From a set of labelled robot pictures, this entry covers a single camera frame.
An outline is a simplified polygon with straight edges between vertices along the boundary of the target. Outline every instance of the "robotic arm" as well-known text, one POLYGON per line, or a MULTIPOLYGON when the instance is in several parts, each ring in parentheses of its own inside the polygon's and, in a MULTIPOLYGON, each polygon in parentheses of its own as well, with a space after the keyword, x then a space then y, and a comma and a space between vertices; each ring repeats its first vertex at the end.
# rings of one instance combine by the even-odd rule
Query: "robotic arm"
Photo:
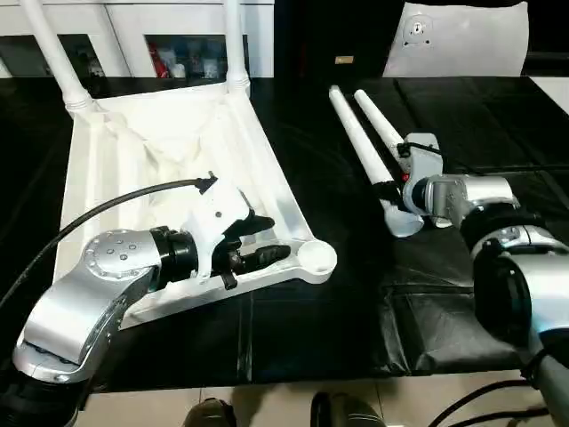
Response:
POLYGON ((88 383, 127 309, 145 294, 186 278, 199 286, 286 258, 289 246, 241 255, 239 237, 270 229, 243 193, 211 179, 181 231, 111 230, 93 238, 77 266, 57 280, 30 313, 13 352, 16 372, 3 379, 2 425, 72 425, 88 383))
POLYGON ((540 390, 558 424, 569 425, 569 247, 518 203, 504 178, 443 174, 435 135, 411 133, 403 140, 359 90, 354 98, 407 174, 400 189, 340 89, 333 86, 329 96, 389 231, 411 236, 423 218, 460 231, 474 265, 478 320, 516 346, 526 366, 522 374, 540 390))

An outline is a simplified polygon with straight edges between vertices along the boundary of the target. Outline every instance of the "white tube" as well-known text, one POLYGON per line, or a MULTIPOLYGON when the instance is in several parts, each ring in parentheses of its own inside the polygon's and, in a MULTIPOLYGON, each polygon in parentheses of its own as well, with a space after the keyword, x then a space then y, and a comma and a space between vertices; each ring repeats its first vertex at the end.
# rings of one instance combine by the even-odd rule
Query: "white tube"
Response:
POLYGON ((37 44, 60 86, 68 111, 73 112, 90 106, 91 95, 81 86, 59 38, 45 17, 41 0, 20 0, 20 5, 28 16, 37 44))
MULTIPOLYGON (((378 182, 393 181, 391 173, 383 163, 383 160, 381 160, 364 128, 357 121, 356 115, 344 98, 340 88, 332 86, 328 96, 341 123, 344 125, 344 129, 346 129, 349 140, 354 146, 370 182, 376 184, 378 182)), ((393 205, 388 200, 380 199, 380 203, 383 207, 384 220, 389 232, 396 238, 406 238, 422 228, 424 221, 419 215, 400 211, 396 205, 393 205)))
POLYGON ((357 121, 356 115, 344 98, 340 88, 332 86, 328 96, 341 123, 344 125, 344 129, 346 129, 349 140, 352 142, 370 182, 376 184, 377 182, 393 181, 393 176, 383 163, 383 160, 381 160, 364 128, 357 121))
POLYGON ((228 53, 227 85, 230 92, 245 90, 249 95, 249 76, 245 68, 240 0, 225 0, 225 45, 228 53))
POLYGON ((405 172, 409 172, 409 170, 407 170, 408 165, 406 162, 402 161, 399 157, 399 152, 397 151, 397 145, 403 143, 401 135, 397 132, 395 127, 391 125, 388 119, 383 116, 383 113, 381 113, 380 109, 377 108, 370 97, 367 96, 367 93, 359 89, 354 93, 354 98, 356 98, 357 103, 364 111, 368 120, 372 123, 375 131, 380 135, 381 140, 388 148, 391 155, 403 167, 405 172))

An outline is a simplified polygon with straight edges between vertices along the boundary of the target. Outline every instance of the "black cable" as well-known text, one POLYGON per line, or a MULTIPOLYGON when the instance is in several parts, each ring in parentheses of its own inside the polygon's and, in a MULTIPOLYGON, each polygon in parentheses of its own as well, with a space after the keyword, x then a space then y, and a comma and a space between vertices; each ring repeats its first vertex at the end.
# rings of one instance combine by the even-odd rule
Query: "black cable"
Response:
POLYGON ((448 427, 467 427, 472 424, 484 423, 486 421, 501 420, 503 418, 509 419, 525 419, 534 418, 535 416, 545 416, 549 415, 549 410, 546 407, 538 407, 535 409, 526 409, 525 411, 503 411, 503 412, 493 412, 491 414, 485 414, 480 416, 475 416, 468 420, 460 421, 449 425, 448 427))
POLYGON ((123 194, 122 196, 112 198, 109 201, 98 205, 87 211, 83 215, 79 216, 75 220, 69 223, 66 227, 64 227, 52 240, 50 240, 44 248, 39 251, 39 253, 34 257, 34 259, 26 266, 26 268, 21 272, 21 274, 16 278, 12 286, 8 289, 8 292, 4 294, 2 297, 2 301, 0 301, 0 310, 5 306, 6 302, 12 297, 14 292, 18 290, 24 281, 28 278, 30 271, 36 266, 38 262, 42 260, 54 247, 56 247, 59 242, 65 238, 71 231, 75 230, 83 223, 89 221, 93 216, 101 214, 102 212, 114 207, 116 205, 120 205, 124 202, 128 202, 129 200, 133 200, 137 197, 146 196, 147 194, 156 193, 158 191, 164 191, 166 189, 176 189, 178 187, 188 187, 194 186, 198 187, 200 190, 207 189, 212 183, 216 180, 215 177, 212 178, 197 178, 194 180, 181 180, 181 181, 172 181, 172 182, 165 182, 164 184, 157 184, 152 185, 150 187, 146 187, 144 189, 137 189, 131 193, 123 194))
POLYGON ((446 417, 448 417, 453 412, 456 412, 461 407, 465 406, 472 400, 479 398, 480 396, 489 393, 490 391, 498 389, 506 389, 508 387, 531 387, 531 384, 526 380, 506 380, 498 381, 497 383, 492 383, 479 388, 478 390, 472 391, 470 394, 462 399, 457 400, 447 409, 445 409, 441 414, 433 420, 429 427, 437 427, 446 417))
POLYGON ((397 149, 399 150, 399 156, 403 157, 403 155, 405 153, 408 153, 409 152, 408 150, 410 147, 415 147, 416 149, 422 149, 422 150, 428 151, 430 153, 438 154, 440 157, 445 158, 447 160, 450 160, 451 163, 455 163, 457 165, 464 167, 467 171, 469 171, 470 173, 473 173, 474 175, 480 175, 480 176, 484 175, 483 173, 476 170, 474 167, 462 162, 461 160, 444 154, 440 149, 436 149, 434 147, 430 147, 430 146, 426 146, 426 145, 421 145, 421 144, 418 144, 417 142, 403 142, 402 144, 399 144, 397 146, 397 149))

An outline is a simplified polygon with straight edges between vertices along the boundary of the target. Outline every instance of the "floor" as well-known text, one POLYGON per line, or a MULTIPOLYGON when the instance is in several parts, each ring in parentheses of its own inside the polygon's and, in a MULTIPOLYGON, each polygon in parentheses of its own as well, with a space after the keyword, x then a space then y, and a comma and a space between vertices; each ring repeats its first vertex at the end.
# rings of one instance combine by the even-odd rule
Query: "floor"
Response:
MULTIPOLYGON (((240 427, 309 427, 310 402, 317 391, 346 392, 365 400, 389 426, 427 426, 443 409, 469 392, 495 381, 515 379, 517 371, 392 380, 330 383, 288 383, 176 391, 143 391, 91 396, 77 427, 181 426, 199 401, 220 398, 231 402, 240 427)), ((443 425, 476 415, 539 407, 541 395, 532 388, 494 391, 468 404, 443 425)), ((478 424, 512 426, 508 420, 478 424)), ((524 427, 553 427, 550 417, 534 418, 524 427)))

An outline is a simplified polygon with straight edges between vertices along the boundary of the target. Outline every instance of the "black plastic sheet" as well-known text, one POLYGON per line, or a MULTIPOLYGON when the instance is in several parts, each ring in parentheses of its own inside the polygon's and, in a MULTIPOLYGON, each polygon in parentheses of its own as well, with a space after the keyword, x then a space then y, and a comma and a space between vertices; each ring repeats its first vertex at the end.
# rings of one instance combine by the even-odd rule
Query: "black plastic sheet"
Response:
MULTIPOLYGON (((185 85, 159 79, 86 83, 96 97, 185 85)), ((342 90, 349 95, 360 87, 402 135, 432 132, 450 157, 506 176, 520 201, 569 243, 569 151, 562 142, 569 120, 529 79, 378 79, 342 90)), ((335 248, 336 271, 322 285, 292 280, 121 332, 100 370, 98 390, 518 366, 514 350, 475 319, 469 253, 459 233, 426 226, 411 238, 389 235, 326 91, 253 80, 252 104, 311 229, 335 248)), ((26 158, 7 157, 0 170, 2 190, 13 200, 2 212, 10 224, 0 239, 5 289, 59 226, 72 122, 49 79, 0 81, 0 106, 3 128, 20 135, 16 156, 26 158)), ((388 163, 398 176, 397 164, 388 163)), ((445 170, 463 172, 450 160, 445 170)), ((52 260, 29 284, 48 286, 51 268, 52 260)), ((9 337, 21 328, 6 316, 23 319, 33 298, 27 288, 10 314, 0 313, 5 355, 9 337)))

